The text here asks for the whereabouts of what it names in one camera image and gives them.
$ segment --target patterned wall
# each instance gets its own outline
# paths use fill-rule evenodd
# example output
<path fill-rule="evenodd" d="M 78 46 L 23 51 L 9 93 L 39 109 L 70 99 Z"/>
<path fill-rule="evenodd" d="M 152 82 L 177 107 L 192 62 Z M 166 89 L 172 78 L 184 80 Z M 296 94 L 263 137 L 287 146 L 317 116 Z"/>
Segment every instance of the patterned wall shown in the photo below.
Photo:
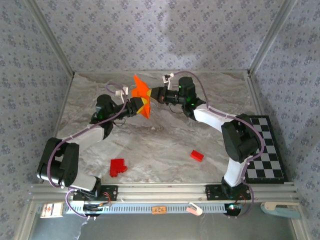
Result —
<path fill-rule="evenodd" d="M 320 239 L 320 2 L 298 0 L 257 71 L 264 110 Z"/>
<path fill-rule="evenodd" d="M 37 0 L 74 71 L 248 69 L 282 0 Z"/>
<path fill-rule="evenodd" d="M 0 6 L 0 239 L 12 240 L 69 80 L 24 2 Z"/>

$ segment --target checkerboard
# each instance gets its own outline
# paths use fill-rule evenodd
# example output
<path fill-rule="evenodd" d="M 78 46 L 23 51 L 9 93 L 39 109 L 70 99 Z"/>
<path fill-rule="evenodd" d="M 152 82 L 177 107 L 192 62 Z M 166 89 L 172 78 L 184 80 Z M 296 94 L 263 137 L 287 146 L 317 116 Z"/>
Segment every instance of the checkerboard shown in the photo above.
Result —
<path fill-rule="evenodd" d="M 253 127 L 263 137 L 263 154 L 250 163 L 245 179 L 250 184 L 283 184 L 287 181 L 274 131 L 268 116 L 249 116 Z"/>

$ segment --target orange paper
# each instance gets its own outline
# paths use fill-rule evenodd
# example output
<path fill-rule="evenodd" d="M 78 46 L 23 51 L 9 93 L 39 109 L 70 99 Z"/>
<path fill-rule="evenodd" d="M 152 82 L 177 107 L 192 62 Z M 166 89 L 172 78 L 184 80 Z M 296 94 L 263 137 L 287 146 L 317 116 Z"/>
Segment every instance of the orange paper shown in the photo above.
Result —
<path fill-rule="evenodd" d="M 145 118 L 149 119 L 150 116 L 150 97 L 147 95 L 149 88 L 144 81 L 141 81 L 137 75 L 133 76 L 136 88 L 132 89 L 132 97 L 144 98 L 147 100 L 147 104 L 144 105 L 142 111 L 140 112 Z"/>

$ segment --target marble surface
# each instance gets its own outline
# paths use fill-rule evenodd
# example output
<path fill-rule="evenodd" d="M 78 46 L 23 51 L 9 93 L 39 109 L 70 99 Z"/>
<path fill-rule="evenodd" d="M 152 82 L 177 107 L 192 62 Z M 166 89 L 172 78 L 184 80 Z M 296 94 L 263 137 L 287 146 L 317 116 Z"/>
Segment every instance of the marble surface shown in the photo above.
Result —
<path fill-rule="evenodd" d="M 150 88 L 162 86 L 167 72 L 137 72 Z M 254 114 L 246 83 L 234 73 L 200 72 L 211 106 L 232 114 Z M 178 88 L 178 79 L 172 86 Z M 204 95 L 200 85 L 196 92 Z M 83 129 L 95 111 L 96 99 L 105 94 L 107 82 L 135 87 L 133 73 L 76 73 L 59 125 L 58 138 Z M 120 104 L 117 96 L 112 99 Z M 114 126 L 105 140 L 87 148 L 79 156 L 79 168 L 98 176 L 103 183 L 137 182 L 220 182 L 228 166 L 223 138 L 214 128 L 170 111 L 169 106 L 152 101 L 150 119 L 137 115 L 126 119 L 123 126 Z M 181 112 L 178 106 L 171 106 Z M 192 150 L 204 154 L 202 162 L 190 157 Z M 124 158 L 128 170 L 118 177 L 109 175 L 110 160 Z"/>

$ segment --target red lego brick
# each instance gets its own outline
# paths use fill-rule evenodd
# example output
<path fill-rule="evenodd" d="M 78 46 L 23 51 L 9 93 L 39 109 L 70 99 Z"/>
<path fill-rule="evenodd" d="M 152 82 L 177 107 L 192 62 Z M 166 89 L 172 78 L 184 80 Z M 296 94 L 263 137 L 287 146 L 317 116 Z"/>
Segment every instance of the red lego brick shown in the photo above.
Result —
<path fill-rule="evenodd" d="M 120 159 L 111 159 L 110 161 L 110 176 L 112 178 L 117 177 L 118 173 L 124 173 L 128 170 L 128 167 L 125 165 L 125 160 Z"/>
<path fill-rule="evenodd" d="M 190 157 L 192 157 L 193 159 L 202 162 L 202 159 L 204 159 L 204 155 L 202 155 L 200 152 L 197 152 L 195 150 L 192 151 Z"/>

